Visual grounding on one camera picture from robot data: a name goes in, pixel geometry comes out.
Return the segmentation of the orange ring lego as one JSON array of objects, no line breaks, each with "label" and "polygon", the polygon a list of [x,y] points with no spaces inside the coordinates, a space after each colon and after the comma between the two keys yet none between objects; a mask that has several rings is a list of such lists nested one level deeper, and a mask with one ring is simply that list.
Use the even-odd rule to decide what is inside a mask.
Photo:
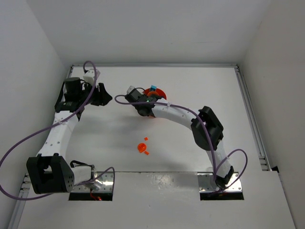
[{"label": "orange ring lego", "polygon": [[147,145],[145,143],[139,143],[137,149],[139,153],[145,153],[147,149]]}]

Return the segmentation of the teal long lego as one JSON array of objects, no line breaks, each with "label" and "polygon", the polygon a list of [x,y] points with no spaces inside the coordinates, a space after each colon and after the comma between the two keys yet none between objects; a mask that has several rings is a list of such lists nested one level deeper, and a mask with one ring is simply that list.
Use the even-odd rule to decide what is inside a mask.
[{"label": "teal long lego", "polygon": [[150,87],[150,91],[156,91],[157,90],[157,87],[156,86],[154,86],[154,85],[151,85],[151,87]]}]

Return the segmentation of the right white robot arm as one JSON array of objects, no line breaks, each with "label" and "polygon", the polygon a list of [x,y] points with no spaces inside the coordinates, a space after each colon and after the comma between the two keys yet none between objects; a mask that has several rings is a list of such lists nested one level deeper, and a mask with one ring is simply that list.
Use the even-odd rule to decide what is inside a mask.
[{"label": "right white robot arm", "polygon": [[145,95],[133,86],[124,98],[141,116],[164,118],[190,129],[195,143],[206,151],[211,161],[215,184],[221,189],[226,188],[234,169],[222,143],[224,128],[210,107],[194,111],[172,104],[158,95]]}]

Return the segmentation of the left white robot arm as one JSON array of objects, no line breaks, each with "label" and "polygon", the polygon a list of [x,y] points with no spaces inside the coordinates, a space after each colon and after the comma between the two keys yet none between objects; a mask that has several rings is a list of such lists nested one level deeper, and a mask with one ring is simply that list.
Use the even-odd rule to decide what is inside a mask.
[{"label": "left white robot arm", "polygon": [[97,177],[94,165],[65,160],[71,135],[84,111],[81,105],[105,106],[112,100],[104,84],[93,86],[93,81],[87,76],[64,80],[54,106],[54,126],[38,154],[26,163],[36,194],[69,193],[76,185],[87,185]]}]

